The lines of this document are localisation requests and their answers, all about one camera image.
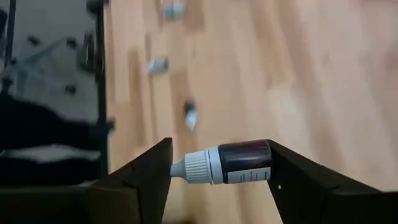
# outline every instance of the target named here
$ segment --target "white ribbed cap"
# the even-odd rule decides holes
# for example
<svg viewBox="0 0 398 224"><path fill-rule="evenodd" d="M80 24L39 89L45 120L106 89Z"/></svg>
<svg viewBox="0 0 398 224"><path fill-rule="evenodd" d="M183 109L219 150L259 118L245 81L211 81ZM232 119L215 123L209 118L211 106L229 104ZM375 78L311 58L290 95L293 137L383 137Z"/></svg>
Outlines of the white ribbed cap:
<svg viewBox="0 0 398 224"><path fill-rule="evenodd" d="M214 184L222 184L222 170L217 148L186 154L183 160L172 165L170 175L184 178L188 184L213 184L214 178L216 178Z"/></svg>

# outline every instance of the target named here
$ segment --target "bottle label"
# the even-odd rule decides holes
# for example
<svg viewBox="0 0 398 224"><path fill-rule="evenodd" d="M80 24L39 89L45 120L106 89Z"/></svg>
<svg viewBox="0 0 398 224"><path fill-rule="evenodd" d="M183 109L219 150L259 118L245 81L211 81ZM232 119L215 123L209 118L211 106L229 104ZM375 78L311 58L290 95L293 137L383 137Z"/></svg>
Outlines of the bottle label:
<svg viewBox="0 0 398 224"><path fill-rule="evenodd" d="M264 167L258 169L239 170L228 172L228 183L238 184L259 180L269 180L271 177L271 168Z"/></svg>

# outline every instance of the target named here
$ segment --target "dark fabric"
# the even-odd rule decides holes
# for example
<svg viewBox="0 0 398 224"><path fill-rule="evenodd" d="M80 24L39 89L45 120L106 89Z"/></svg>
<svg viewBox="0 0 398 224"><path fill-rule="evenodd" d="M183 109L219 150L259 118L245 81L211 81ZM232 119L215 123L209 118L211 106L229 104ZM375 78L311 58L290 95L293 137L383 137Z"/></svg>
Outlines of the dark fabric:
<svg viewBox="0 0 398 224"><path fill-rule="evenodd" d="M0 8L0 39L4 33L7 24L7 12Z"/></svg>
<svg viewBox="0 0 398 224"><path fill-rule="evenodd" d="M51 144L98 150L98 140L90 134L94 129L85 122L64 120L43 106L0 94L0 150Z"/></svg>
<svg viewBox="0 0 398 224"><path fill-rule="evenodd" d="M67 159L38 164L26 159L0 157L0 186L75 185L95 180L98 161Z"/></svg>

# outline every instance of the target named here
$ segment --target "wooden floor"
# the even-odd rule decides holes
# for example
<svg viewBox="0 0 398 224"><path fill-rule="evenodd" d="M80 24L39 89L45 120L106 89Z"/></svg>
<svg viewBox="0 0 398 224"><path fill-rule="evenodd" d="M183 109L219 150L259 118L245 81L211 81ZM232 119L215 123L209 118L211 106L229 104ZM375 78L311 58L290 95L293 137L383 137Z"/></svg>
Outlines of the wooden floor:
<svg viewBox="0 0 398 224"><path fill-rule="evenodd" d="M398 1L161 0L106 10L111 170L164 137L175 160L225 142L273 139L381 190L398 189ZM168 57L166 74L146 74ZM191 133L183 103L193 98ZM266 182L173 180L165 221L281 223Z"/></svg>

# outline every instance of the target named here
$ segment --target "dropper bottle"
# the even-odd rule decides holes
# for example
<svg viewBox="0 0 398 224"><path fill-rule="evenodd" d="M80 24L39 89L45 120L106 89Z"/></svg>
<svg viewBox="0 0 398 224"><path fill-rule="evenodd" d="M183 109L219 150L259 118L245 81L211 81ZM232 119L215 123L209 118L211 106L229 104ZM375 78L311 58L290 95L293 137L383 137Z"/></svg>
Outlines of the dropper bottle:
<svg viewBox="0 0 398 224"><path fill-rule="evenodd" d="M186 154L173 164L172 177L189 184L237 184L269 180L271 149L266 140L222 144L204 151Z"/></svg>

